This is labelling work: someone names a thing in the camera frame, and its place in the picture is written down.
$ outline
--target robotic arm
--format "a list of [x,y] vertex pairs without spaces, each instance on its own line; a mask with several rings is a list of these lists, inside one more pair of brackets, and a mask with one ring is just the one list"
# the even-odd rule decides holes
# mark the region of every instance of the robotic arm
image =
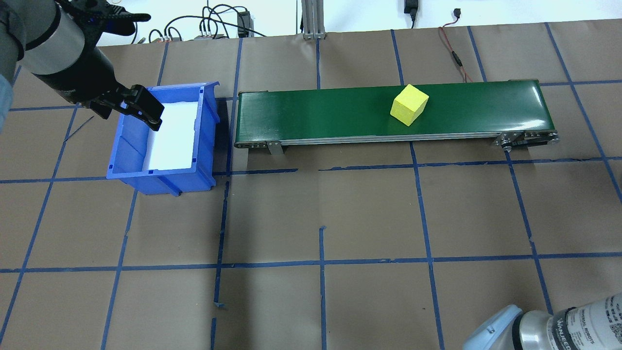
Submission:
[[104,119],[116,110],[159,130],[162,104],[142,85],[117,82],[96,47],[103,32],[132,35],[134,22],[149,19],[107,0],[0,0],[0,131],[17,61],[70,103]]

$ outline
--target blue plastic bin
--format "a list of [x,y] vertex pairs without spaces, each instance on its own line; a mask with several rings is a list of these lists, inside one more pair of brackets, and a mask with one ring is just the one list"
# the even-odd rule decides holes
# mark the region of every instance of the blue plastic bin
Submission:
[[149,127],[133,116],[121,115],[110,155],[107,179],[119,179],[144,194],[209,191],[216,184],[213,166],[216,113],[214,87],[218,82],[150,87],[161,103],[197,102],[192,165],[188,169],[148,169],[143,171]]

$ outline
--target white paper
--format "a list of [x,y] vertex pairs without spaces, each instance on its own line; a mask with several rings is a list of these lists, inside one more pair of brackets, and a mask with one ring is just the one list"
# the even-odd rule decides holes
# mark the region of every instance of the white paper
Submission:
[[192,166],[198,102],[163,103],[162,126],[149,130],[142,170],[188,169]]

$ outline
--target white wall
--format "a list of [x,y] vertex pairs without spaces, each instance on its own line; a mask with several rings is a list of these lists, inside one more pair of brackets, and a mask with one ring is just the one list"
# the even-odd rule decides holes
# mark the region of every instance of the white wall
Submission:
[[[622,18],[622,0],[419,0],[416,28],[438,27],[451,22],[453,9],[460,7],[459,26],[580,21]],[[173,18],[200,15],[205,0],[121,0],[130,12],[146,12],[151,21],[139,23],[139,38],[151,29],[162,30]],[[211,0],[210,5],[219,4]],[[300,0],[232,0],[232,6],[246,6],[254,17],[255,30],[265,35],[292,35],[300,24]],[[404,0],[325,0],[325,27],[328,32],[380,31],[410,28],[411,19],[403,14]],[[226,22],[237,23],[233,13],[223,14]],[[199,19],[181,19],[174,27],[184,40],[199,35]],[[236,36],[236,29],[230,29]],[[104,34],[99,45],[122,45],[131,37]]]

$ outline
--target floor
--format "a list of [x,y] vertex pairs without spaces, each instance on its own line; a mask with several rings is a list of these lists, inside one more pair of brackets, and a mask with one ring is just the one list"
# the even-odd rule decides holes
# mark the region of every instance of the floor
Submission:
[[218,184],[145,196],[105,179],[116,117],[22,69],[2,349],[461,349],[508,304],[622,290],[622,21],[447,32],[474,80],[538,78],[562,141],[228,147],[239,92],[460,82],[435,29],[104,47],[126,85],[220,82]]

